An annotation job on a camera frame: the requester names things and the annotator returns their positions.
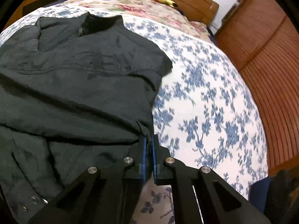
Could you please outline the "pink floral quilt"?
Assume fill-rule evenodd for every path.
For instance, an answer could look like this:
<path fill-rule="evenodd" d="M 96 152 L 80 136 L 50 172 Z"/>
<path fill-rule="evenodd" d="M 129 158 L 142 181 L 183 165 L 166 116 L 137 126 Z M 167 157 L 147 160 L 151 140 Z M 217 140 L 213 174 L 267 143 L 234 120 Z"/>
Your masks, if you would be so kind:
<path fill-rule="evenodd" d="M 94 8 L 147 18 L 212 43 L 207 25 L 202 22 L 189 22 L 178 10 L 152 0 L 60 0 L 57 5 Z"/>

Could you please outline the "navy blue mattress sheet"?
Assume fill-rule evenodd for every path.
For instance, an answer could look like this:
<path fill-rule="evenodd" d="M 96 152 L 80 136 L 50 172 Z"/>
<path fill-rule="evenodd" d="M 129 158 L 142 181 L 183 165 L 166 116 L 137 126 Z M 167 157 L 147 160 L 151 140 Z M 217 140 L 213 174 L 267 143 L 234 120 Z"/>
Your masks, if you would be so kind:
<path fill-rule="evenodd" d="M 271 178 L 266 178 L 252 184 L 249 192 L 249 202 L 257 208 L 260 212 L 264 212 L 266 205 L 266 198 L 271 183 Z"/>

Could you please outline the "black jacket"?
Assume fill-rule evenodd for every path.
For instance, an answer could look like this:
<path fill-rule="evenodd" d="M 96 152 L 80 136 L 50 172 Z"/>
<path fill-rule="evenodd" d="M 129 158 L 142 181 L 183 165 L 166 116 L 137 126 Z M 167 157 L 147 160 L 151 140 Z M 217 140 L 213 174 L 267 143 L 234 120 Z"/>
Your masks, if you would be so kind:
<path fill-rule="evenodd" d="M 40 17 L 1 46 L 1 223 L 27 223 L 91 166 L 154 133 L 172 62 L 121 16 Z"/>

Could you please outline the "black garment at bedside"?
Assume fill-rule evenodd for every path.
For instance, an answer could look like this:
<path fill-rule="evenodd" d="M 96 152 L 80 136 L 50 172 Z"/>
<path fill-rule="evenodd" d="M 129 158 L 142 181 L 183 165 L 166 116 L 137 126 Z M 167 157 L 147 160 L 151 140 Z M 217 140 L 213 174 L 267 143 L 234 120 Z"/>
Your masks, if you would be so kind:
<path fill-rule="evenodd" d="M 264 210 L 271 223 L 298 223 L 298 169 L 281 170 L 272 179 Z"/>

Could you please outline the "blue floral white bedsheet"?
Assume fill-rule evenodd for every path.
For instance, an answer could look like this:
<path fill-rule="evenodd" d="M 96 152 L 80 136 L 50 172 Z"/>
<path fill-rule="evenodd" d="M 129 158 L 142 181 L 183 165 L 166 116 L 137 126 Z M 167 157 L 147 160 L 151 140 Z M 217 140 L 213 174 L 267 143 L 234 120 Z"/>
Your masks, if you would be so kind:
<path fill-rule="evenodd" d="M 85 13 L 121 16 L 128 30 L 155 43 L 172 62 L 152 106 L 154 133 L 149 139 L 141 136 L 147 140 L 147 175 L 130 223 L 176 223 L 171 186 L 154 184 L 154 135 L 171 157 L 192 168 L 210 167 L 248 197 L 251 185 L 268 175 L 265 132 L 249 88 L 216 45 L 147 18 L 54 5 L 10 25 L 1 33 L 1 46 L 40 17 L 73 18 Z"/>

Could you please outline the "wooden louvered wardrobe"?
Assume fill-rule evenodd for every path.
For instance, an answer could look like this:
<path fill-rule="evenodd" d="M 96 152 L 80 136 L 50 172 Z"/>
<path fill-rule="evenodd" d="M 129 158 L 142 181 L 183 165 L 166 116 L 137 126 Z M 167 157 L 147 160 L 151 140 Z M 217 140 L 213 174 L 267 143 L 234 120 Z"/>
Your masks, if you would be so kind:
<path fill-rule="evenodd" d="M 269 174 L 298 165 L 298 32 L 291 20 L 275 0 L 241 0 L 215 37 L 258 106 Z"/>

